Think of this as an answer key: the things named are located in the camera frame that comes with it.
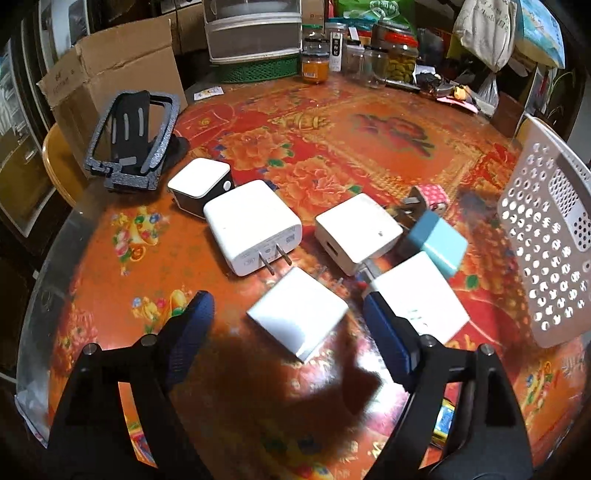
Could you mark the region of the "light blue charger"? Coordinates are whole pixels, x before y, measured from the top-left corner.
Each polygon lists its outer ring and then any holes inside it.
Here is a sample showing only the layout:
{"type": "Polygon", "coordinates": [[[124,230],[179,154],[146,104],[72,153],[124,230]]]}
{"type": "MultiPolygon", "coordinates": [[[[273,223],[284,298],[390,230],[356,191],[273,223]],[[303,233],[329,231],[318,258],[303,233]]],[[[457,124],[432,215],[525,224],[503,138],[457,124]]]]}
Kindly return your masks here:
{"type": "Polygon", "coordinates": [[[450,280],[458,272],[468,248],[467,239],[433,211],[425,211],[408,230],[399,246],[399,254],[410,258],[424,252],[450,280]]]}

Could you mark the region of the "white cube charger front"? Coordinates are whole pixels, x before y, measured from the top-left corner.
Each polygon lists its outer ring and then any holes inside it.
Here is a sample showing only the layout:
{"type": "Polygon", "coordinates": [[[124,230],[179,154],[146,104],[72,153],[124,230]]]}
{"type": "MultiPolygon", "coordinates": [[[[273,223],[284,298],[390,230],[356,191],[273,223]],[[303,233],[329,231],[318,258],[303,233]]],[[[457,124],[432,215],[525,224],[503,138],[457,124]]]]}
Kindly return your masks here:
{"type": "Polygon", "coordinates": [[[249,308],[247,316],[305,363],[348,310],[345,300],[293,267],[249,308]]]}

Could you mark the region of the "white perforated plastic basket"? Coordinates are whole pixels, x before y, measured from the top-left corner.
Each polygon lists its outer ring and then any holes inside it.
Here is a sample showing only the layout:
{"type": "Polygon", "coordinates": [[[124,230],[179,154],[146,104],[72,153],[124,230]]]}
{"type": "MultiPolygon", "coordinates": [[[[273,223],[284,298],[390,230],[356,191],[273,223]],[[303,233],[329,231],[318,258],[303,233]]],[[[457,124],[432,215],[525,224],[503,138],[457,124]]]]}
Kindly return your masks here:
{"type": "Polygon", "coordinates": [[[541,119],[527,114],[523,149],[497,205],[542,348],[590,330],[590,170],[541,119]]]}

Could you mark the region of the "white square charger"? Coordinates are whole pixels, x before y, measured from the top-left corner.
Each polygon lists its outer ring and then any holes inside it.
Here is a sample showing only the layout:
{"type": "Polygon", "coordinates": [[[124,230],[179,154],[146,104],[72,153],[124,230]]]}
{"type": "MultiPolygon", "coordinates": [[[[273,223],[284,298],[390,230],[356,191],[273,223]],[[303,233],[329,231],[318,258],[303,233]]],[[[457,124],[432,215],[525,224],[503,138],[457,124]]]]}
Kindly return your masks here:
{"type": "Polygon", "coordinates": [[[315,238],[347,276],[388,253],[403,228],[373,198],[360,193],[315,218],[315,238]]]}

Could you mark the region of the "white charger with prongs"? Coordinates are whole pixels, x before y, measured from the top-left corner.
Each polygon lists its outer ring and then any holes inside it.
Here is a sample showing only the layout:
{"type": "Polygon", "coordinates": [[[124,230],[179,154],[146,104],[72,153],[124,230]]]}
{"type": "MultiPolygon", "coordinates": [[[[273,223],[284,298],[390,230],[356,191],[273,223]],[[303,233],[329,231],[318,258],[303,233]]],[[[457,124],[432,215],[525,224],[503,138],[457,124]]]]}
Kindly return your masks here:
{"type": "Polygon", "coordinates": [[[235,275],[270,269],[300,245],[303,223],[263,180],[253,180],[207,202],[204,216],[235,275]]]}

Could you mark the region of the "white black cube charger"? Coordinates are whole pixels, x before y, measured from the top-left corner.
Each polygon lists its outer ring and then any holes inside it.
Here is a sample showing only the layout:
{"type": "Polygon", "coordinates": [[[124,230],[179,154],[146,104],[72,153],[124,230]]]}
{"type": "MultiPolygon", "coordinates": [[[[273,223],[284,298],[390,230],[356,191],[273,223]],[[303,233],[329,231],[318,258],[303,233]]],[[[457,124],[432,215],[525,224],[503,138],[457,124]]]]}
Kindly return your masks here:
{"type": "Polygon", "coordinates": [[[204,206],[214,198],[235,188],[228,163],[195,158],[167,183],[177,207],[184,212],[204,217],[204,206]]]}

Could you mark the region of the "red floral tablecloth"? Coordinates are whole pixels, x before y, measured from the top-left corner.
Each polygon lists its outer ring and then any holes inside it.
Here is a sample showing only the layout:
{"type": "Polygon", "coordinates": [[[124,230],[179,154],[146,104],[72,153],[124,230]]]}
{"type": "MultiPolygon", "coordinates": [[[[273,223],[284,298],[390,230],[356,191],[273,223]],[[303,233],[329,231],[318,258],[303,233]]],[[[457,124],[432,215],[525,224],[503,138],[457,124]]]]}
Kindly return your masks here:
{"type": "Polygon", "coordinates": [[[211,334],[172,401],[195,447],[221,479],[361,479],[407,400],[360,315],[363,285],[315,238],[315,218],[365,193],[393,205],[417,184],[451,200],[447,221],[469,247],[451,285],[469,322],[451,346],[490,343],[511,378],[533,461],[567,434],[583,402],[582,339],[533,340],[514,256],[496,215],[520,154],[485,119],[400,90],[346,80],[297,79],[226,88],[180,116],[190,158],[228,162],[238,184],[262,179],[301,218],[287,259],[238,277],[207,224],[171,195],[114,196],[61,251],[70,282],[50,361],[55,411],[81,348],[132,344],[160,329],[198,291],[214,296],[211,334]],[[349,313],[307,362],[291,357],[246,312],[291,266],[349,303],[349,313]]]}

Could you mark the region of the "black phone holder stand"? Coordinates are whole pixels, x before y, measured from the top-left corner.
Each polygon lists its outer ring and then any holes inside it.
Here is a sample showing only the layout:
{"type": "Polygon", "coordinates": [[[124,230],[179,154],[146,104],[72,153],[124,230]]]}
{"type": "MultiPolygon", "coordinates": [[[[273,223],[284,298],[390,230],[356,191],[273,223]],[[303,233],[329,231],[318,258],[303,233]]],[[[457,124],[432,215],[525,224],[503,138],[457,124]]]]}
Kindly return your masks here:
{"type": "Polygon", "coordinates": [[[188,141],[174,133],[179,113],[174,94],[120,92],[96,125],[85,170],[111,191],[155,191],[161,174],[188,152],[188,141]]]}

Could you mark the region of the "brown cardboard box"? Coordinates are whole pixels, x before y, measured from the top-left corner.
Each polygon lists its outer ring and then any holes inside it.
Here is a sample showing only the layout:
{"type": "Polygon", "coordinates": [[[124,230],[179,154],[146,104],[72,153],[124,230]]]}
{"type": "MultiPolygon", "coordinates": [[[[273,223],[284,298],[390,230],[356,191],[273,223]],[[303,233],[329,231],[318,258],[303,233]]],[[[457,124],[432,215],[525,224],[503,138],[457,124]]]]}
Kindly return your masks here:
{"type": "Polygon", "coordinates": [[[122,91],[173,94],[187,107],[170,21],[157,17],[86,36],[68,50],[38,86],[79,166],[100,117],[122,91]]]}

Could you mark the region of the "green woven basket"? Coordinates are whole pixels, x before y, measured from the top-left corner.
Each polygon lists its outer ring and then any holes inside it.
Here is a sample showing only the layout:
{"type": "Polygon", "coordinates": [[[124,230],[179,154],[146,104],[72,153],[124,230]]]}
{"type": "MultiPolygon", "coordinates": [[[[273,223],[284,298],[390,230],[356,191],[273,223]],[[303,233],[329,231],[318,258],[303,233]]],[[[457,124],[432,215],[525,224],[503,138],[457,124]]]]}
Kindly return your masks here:
{"type": "Polygon", "coordinates": [[[221,64],[213,68],[218,82],[247,84],[276,80],[297,75],[300,60],[297,55],[256,60],[235,64],[221,64]]]}

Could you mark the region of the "empty glass jar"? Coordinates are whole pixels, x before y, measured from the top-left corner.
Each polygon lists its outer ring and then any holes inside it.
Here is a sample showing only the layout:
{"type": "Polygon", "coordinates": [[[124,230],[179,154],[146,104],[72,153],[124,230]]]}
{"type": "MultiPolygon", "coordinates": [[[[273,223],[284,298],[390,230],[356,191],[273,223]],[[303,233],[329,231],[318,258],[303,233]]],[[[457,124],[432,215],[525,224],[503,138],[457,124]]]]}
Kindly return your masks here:
{"type": "Polygon", "coordinates": [[[374,46],[367,46],[363,52],[362,81],[370,88],[382,88],[386,85],[388,51],[374,46]]]}

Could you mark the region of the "pickle jar red lid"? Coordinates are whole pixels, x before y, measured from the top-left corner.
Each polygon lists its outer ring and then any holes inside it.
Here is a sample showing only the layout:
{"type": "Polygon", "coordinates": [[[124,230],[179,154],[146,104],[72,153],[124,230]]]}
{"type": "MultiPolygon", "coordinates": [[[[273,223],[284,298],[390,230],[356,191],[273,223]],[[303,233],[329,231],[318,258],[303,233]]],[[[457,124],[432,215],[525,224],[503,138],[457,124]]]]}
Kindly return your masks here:
{"type": "Polygon", "coordinates": [[[410,27],[380,20],[372,30],[375,47],[385,49],[388,54],[386,78],[388,80],[414,84],[415,66],[419,57],[419,42],[410,27]]]}

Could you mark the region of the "light blue shopping bag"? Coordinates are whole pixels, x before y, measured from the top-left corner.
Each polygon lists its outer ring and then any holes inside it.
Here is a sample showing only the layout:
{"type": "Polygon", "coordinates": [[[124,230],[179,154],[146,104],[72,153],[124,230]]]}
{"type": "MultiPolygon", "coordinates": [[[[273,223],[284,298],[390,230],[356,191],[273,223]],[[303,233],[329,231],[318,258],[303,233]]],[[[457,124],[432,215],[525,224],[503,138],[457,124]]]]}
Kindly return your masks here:
{"type": "Polygon", "coordinates": [[[539,0],[518,1],[515,47],[535,63],[565,68],[560,25],[539,0]]]}

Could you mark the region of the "white canvas tote bag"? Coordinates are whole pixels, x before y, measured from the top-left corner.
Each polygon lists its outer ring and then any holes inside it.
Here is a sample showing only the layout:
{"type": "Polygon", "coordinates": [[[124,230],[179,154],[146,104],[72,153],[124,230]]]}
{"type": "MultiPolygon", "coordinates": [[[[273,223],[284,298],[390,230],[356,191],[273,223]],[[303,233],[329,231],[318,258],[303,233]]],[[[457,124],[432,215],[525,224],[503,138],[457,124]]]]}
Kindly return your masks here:
{"type": "Polygon", "coordinates": [[[454,24],[461,45],[491,71],[500,71],[515,47],[517,3],[510,0],[466,0],[454,24]]]}

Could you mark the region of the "orange filled glass jar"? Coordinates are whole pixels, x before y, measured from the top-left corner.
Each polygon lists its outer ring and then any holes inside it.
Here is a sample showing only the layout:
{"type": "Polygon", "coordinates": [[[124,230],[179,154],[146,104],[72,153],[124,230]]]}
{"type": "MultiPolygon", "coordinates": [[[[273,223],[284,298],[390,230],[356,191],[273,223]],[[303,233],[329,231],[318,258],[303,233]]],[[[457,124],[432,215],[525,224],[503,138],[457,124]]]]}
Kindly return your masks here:
{"type": "Polygon", "coordinates": [[[311,84],[325,83],[329,78],[329,54],[326,52],[301,53],[301,79],[311,84]]]}

